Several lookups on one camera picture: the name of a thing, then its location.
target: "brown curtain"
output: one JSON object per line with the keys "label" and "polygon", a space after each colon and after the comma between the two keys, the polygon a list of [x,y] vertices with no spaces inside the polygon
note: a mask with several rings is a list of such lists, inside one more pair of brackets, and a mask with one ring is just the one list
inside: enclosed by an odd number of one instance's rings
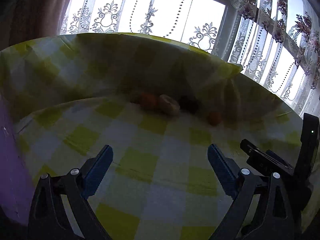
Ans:
{"label": "brown curtain", "polygon": [[9,46],[60,33],[70,0],[17,0]]}

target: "beige oval object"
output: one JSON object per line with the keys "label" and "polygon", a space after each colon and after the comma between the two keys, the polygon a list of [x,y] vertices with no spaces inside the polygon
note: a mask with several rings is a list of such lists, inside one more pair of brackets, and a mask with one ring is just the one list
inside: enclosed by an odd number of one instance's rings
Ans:
{"label": "beige oval object", "polygon": [[168,115],[178,115],[180,113],[179,103],[167,95],[159,96],[159,108]]}

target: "blue gripper pad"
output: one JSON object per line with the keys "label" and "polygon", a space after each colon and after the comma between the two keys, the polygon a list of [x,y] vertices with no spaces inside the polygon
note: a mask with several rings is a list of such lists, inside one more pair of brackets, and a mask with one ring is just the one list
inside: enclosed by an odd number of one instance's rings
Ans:
{"label": "blue gripper pad", "polygon": [[96,193],[112,160],[112,148],[109,145],[105,145],[95,158],[88,159],[81,167],[83,175],[83,191],[81,195],[84,199],[88,199],[88,197]]}
{"label": "blue gripper pad", "polygon": [[226,195],[235,200],[238,196],[236,180],[239,166],[234,160],[226,158],[215,144],[208,148],[208,160]]}

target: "orange ball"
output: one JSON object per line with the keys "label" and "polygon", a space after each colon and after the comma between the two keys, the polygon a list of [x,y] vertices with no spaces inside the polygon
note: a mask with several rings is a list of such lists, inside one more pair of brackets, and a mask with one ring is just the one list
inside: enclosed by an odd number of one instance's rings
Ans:
{"label": "orange ball", "polygon": [[150,93],[141,93],[140,106],[144,110],[156,110],[158,108],[158,97]]}
{"label": "orange ball", "polygon": [[220,112],[210,112],[207,116],[208,123],[212,126],[216,126],[222,122],[222,116]]}

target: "lace curtain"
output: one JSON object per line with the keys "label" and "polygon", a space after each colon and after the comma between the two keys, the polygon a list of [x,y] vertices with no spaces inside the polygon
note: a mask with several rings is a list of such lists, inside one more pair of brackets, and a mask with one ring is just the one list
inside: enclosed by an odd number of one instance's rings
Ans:
{"label": "lace curtain", "polygon": [[307,0],[71,0],[60,34],[144,33],[203,49],[301,117],[320,115],[318,17]]}

